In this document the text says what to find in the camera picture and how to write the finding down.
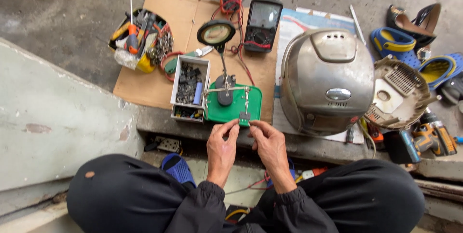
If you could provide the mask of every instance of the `sleeve cuff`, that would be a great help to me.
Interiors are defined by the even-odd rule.
[[[283,193],[283,194],[277,194],[275,198],[275,204],[276,205],[289,205],[295,202],[300,202],[305,197],[307,197],[307,194],[304,191],[304,189],[302,189],[301,187],[297,187],[293,191]]]
[[[216,196],[221,201],[225,199],[224,190],[215,183],[204,181],[198,185],[198,189],[204,193]]]

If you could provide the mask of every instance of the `cordless drill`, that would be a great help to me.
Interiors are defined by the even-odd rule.
[[[436,156],[454,155],[456,153],[456,143],[449,135],[445,125],[431,112],[429,107],[420,118],[421,125],[413,131],[414,144],[419,152],[431,148]]]

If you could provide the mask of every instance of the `electrical outlet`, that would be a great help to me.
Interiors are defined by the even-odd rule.
[[[181,145],[182,142],[179,140],[164,138],[157,148],[164,151],[180,152]]]

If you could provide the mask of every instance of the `stainless steel rice cooker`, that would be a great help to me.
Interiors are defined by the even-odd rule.
[[[289,123],[309,135],[349,129],[374,97],[373,59],[345,29],[311,29],[286,47],[281,106]]]

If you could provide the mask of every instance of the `magnifying glass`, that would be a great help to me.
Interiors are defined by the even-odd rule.
[[[220,54],[224,68],[223,75],[215,80],[215,88],[225,88],[225,91],[218,92],[218,102],[223,106],[229,106],[233,102],[233,93],[229,88],[235,87],[235,76],[228,76],[225,66],[224,51],[225,43],[233,38],[236,30],[235,26],[228,20],[211,20],[200,27],[196,37],[198,41],[207,46],[213,46]]]

